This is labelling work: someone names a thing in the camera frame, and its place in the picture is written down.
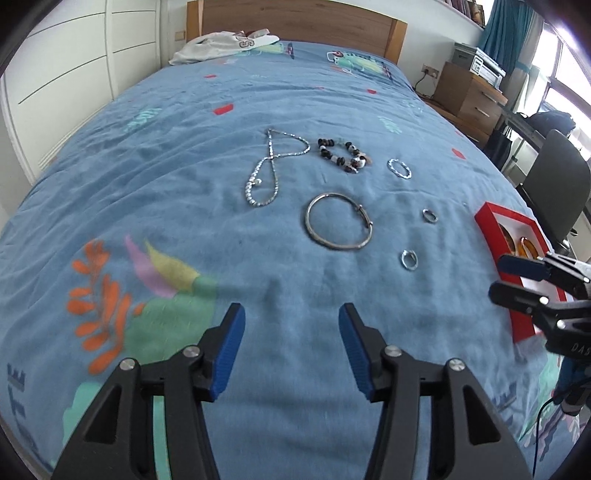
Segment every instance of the amber bangle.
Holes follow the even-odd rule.
[[[499,227],[501,227],[501,231],[503,232],[503,236],[507,241],[507,245],[509,245],[509,250],[511,251],[512,255],[515,255],[515,242],[511,238],[511,234],[507,231],[507,229],[499,223]]]
[[[520,257],[529,258],[527,252],[531,254],[531,258],[535,260],[540,256],[538,250],[536,249],[535,245],[531,242],[529,238],[522,236],[519,239],[519,245],[517,246],[517,254]]]

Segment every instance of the silver necklace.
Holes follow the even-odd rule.
[[[281,134],[281,135],[285,135],[286,137],[291,137],[291,138],[295,138],[296,140],[299,140],[300,142],[302,142],[303,144],[306,145],[306,149],[301,151],[301,152],[295,152],[295,153],[278,153],[275,154],[273,153],[273,137],[272,134]],[[275,159],[276,158],[280,158],[280,157],[298,157],[299,155],[305,155],[310,151],[310,144],[302,137],[298,137],[297,135],[294,134],[289,134],[287,132],[279,132],[279,130],[273,130],[272,128],[267,130],[267,137],[269,139],[269,156],[262,158],[259,163],[256,164],[255,169],[252,171],[250,177],[248,178],[248,181],[246,182],[246,188],[244,189],[244,194],[246,196],[246,201],[252,206],[252,207],[264,207],[269,205],[273,200],[275,200],[275,198],[277,198],[277,194],[279,193],[279,179],[277,177],[277,171],[275,170]],[[265,200],[264,202],[257,202],[254,198],[252,198],[252,187],[253,186],[259,186],[262,183],[261,179],[258,179],[258,173],[263,165],[263,163],[265,163],[267,160],[271,161],[271,170],[273,171],[273,178],[275,180],[275,190],[273,191],[273,195],[271,195],[267,200]]]

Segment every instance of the window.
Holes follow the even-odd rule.
[[[577,124],[569,140],[585,159],[591,156],[591,82],[580,62],[548,24],[538,43],[533,65],[540,70],[534,90],[534,111],[568,112]]]

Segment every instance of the orange leaf pattern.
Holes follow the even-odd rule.
[[[67,303],[68,312],[74,315],[86,315],[94,312],[93,321],[78,325],[74,331],[78,337],[86,337],[82,348],[94,352],[110,344],[110,349],[101,353],[88,366],[91,375],[103,373],[123,350],[125,322],[133,299],[129,293],[121,296],[119,283],[111,280],[109,274],[102,275],[103,267],[109,261],[110,253],[105,250],[104,243],[93,240],[84,246],[86,260],[74,260],[72,268],[89,277],[87,287],[76,287],[70,290]],[[141,314],[144,304],[134,309]]]
[[[90,274],[90,268],[82,260],[74,260],[72,262],[72,268],[82,275]]]
[[[109,332],[105,332],[104,330],[92,337],[88,337],[82,343],[82,348],[88,352],[94,352],[102,347],[106,341],[109,339]]]
[[[139,317],[140,315],[142,315],[145,306],[146,306],[145,303],[138,303],[134,308],[134,312],[133,312],[134,317]]]
[[[73,297],[73,298],[86,297],[87,295],[90,295],[91,293],[92,293],[91,288],[84,288],[84,287],[73,288],[70,290],[70,297]]]
[[[101,325],[101,322],[84,322],[78,325],[74,333],[77,337],[85,337],[86,335],[95,333]]]
[[[68,312],[74,315],[84,315],[92,312],[95,309],[95,304],[84,300],[70,300],[68,302]]]

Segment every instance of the wall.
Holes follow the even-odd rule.
[[[440,0],[342,0],[342,3],[373,10],[408,23],[398,66],[412,84],[423,76],[421,69],[424,64],[441,71],[452,56],[454,42],[476,45],[482,35],[482,29],[478,25]],[[171,58],[184,45],[184,41],[174,41],[174,33],[185,30],[186,1],[167,0],[167,5],[168,32],[163,48],[168,49],[168,58]],[[417,90],[431,95],[435,91],[435,85],[436,80],[427,77]]]

